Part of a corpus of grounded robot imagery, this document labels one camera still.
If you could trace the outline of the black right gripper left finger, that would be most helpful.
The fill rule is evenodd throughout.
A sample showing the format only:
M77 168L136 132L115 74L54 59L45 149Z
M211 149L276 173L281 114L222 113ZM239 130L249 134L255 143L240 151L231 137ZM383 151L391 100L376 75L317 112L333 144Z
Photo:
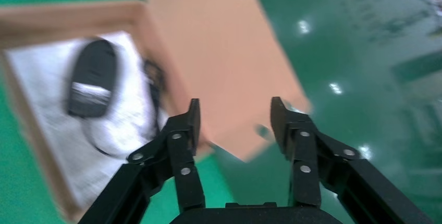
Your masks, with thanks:
M80 223L140 223L151 197L164 183L176 183L181 213L205 208L205 196L195 165L200 134L200 101L187 112L169 117L160 133L127 157L110 182L80 219Z

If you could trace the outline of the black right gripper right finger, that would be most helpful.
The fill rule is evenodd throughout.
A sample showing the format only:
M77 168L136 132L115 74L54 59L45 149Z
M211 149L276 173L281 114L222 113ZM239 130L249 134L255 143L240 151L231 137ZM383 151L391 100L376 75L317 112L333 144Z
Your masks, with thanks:
M309 115L271 100L276 143L291 163L289 204L320 209L323 186L355 223L427 223L428 217L358 150L324 133Z

